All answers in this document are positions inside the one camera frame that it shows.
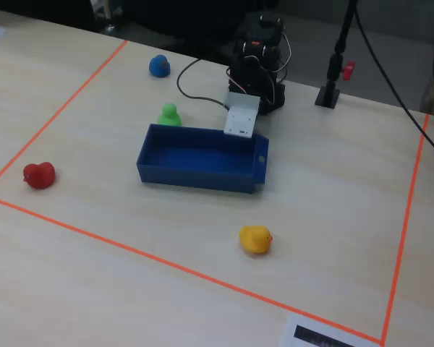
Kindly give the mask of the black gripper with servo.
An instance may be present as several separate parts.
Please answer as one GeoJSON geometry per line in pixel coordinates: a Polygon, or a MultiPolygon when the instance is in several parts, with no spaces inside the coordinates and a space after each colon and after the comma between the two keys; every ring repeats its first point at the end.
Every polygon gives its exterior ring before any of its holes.
{"type": "Polygon", "coordinates": [[[260,67],[229,67],[229,91],[234,93],[266,96],[266,72],[260,67]]]}

